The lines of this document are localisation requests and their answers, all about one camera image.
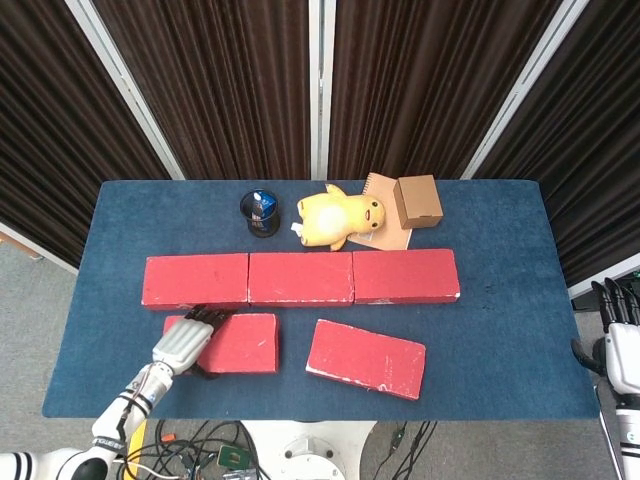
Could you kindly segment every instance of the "dark brown curtain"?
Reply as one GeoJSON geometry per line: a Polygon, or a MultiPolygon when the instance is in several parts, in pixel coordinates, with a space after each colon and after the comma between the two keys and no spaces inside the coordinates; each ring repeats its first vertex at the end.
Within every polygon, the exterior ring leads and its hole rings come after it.
{"type": "Polygon", "coordinates": [[[0,217],[78,265],[103,181],[168,176],[62,0],[0,25],[0,217]]]}
{"type": "Polygon", "coordinates": [[[308,2],[94,2],[188,178],[309,177],[308,2]]]}
{"type": "Polygon", "coordinates": [[[540,182],[568,285],[640,252],[640,3],[591,1],[478,177],[540,182]]]}
{"type": "Polygon", "coordinates": [[[338,2],[330,178],[459,177],[559,3],[338,2]]]}

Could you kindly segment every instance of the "table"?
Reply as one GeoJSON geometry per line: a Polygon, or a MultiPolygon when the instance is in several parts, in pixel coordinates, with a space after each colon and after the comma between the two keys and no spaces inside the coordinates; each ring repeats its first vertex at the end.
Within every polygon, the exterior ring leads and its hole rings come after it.
{"type": "MultiPolygon", "coordinates": [[[[347,193],[362,181],[334,182],[347,193]]],[[[538,185],[438,181],[440,225],[414,230],[410,248],[452,248],[461,297],[448,305],[262,309],[281,320],[278,375],[176,379],[154,415],[292,420],[594,418],[587,373],[538,185]],[[427,345],[422,394],[408,401],[305,373],[315,322],[327,318],[427,345]]],[[[96,417],[151,360],[168,312],[140,305],[151,255],[303,251],[295,204],[311,181],[116,181],[103,185],[43,406],[49,417],[96,417]],[[247,231],[239,201],[275,192],[282,225],[247,231]]],[[[347,243],[346,250],[362,248],[347,243]]]]}

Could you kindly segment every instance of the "notebook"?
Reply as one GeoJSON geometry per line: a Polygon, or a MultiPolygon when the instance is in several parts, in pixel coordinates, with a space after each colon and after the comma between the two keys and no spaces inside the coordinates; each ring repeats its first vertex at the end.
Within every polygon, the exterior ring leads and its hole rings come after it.
{"type": "Polygon", "coordinates": [[[353,233],[348,240],[378,250],[406,250],[412,230],[403,230],[393,196],[396,180],[378,173],[370,173],[364,184],[363,194],[376,197],[384,205],[385,221],[378,230],[370,233],[353,233]]]}

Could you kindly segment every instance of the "stuffed duck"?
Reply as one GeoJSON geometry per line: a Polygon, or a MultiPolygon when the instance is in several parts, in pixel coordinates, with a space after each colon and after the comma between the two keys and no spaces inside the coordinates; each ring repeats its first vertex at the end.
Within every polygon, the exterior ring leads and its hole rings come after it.
{"type": "Polygon", "coordinates": [[[291,229],[305,247],[329,245],[340,250],[351,233],[369,233],[384,223],[384,206],[370,195],[349,195],[335,185],[326,184],[327,193],[319,193],[298,202],[302,225],[291,229]]]}

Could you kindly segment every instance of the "red block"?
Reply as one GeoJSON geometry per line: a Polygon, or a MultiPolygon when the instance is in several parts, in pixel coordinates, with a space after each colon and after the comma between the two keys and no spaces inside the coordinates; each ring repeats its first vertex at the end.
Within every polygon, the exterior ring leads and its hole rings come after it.
{"type": "Polygon", "coordinates": [[[349,252],[252,253],[249,303],[271,307],[338,307],[353,303],[349,252]]]}
{"type": "MultiPolygon", "coordinates": [[[[164,332],[182,317],[167,317],[164,332]]],[[[231,316],[198,357],[210,373],[276,373],[278,319],[271,313],[231,316]]]]}
{"type": "Polygon", "coordinates": [[[149,257],[142,305],[189,309],[201,303],[226,308],[247,304],[249,254],[149,257]]]}
{"type": "Polygon", "coordinates": [[[417,400],[426,363],[420,343],[318,320],[307,372],[417,400]]]}
{"type": "Polygon", "coordinates": [[[460,297],[453,250],[353,252],[355,303],[452,303],[460,297]]]}

